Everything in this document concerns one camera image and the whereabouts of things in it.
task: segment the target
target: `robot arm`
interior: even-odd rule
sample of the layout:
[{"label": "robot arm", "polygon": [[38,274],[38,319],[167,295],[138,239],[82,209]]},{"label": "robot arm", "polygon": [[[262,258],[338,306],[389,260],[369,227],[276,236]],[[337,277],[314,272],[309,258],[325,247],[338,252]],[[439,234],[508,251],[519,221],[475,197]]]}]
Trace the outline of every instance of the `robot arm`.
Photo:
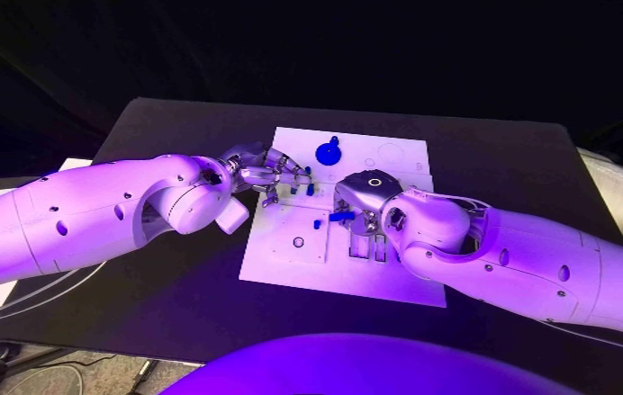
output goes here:
[{"label": "robot arm", "polygon": [[347,176],[334,209],[360,208],[343,226],[383,233],[412,274],[532,319],[623,331],[623,247],[471,199],[396,193],[392,180],[377,170]]},{"label": "robot arm", "polygon": [[162,155],[54,173],[0,196],[0,283],[100,263],[168,230],[216,221],[230,234],[249,213],[230,194],[253,187],[276,202],[278,182],[309,177],[260,143],[217,159]]}]

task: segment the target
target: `black table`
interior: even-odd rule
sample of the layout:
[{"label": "black table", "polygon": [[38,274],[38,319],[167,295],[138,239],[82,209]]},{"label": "black table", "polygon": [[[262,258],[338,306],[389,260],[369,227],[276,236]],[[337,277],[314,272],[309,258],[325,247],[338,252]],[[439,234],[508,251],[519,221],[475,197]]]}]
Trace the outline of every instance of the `black table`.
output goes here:
[{"label": "black table", "polygon": [[[239,142],[269,143],[276,126],[423,139],[438,192],[546,217],[620,243],[565,129],[549,123],[136,99],[95,163],[161,153],[216,157]],[[252,215],[256,198],[250,191],[239,194]],[[446,308],[438,309],[239,281],[249,230],[247,221],[230,236],[214,225],[187,236],[165,233],[110,260],[67,295],[0,320],[0,337],[207,362],[272,338],[370,333],[475,352],[581,391],[623,389],[623,348],[568,335],[451,289]],[[40,282],[20,281],[12,296]]]}]

